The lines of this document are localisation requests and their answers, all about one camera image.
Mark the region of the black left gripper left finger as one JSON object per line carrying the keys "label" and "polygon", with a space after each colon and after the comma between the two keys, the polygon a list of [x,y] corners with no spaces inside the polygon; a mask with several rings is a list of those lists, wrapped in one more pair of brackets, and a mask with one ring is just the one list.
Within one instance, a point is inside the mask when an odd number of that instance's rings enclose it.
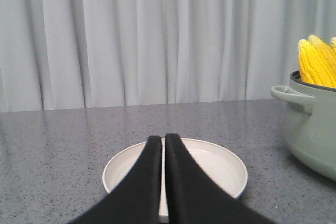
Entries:
{"label": "black left gripper left finger", "polygon": [[161,176],[161,137],[152,135],[116,188],[71,223],[158,223]]}

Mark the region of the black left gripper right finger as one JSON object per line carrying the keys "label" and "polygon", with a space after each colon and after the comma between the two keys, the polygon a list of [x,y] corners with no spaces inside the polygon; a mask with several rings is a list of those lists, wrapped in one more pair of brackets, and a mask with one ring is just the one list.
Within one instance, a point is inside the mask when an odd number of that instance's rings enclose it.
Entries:
{"label": "black left gripper right finger", "polygon": [[217,186],[175,133],[165,136],[165,185],[169,219],[174,223],[266,222]]}

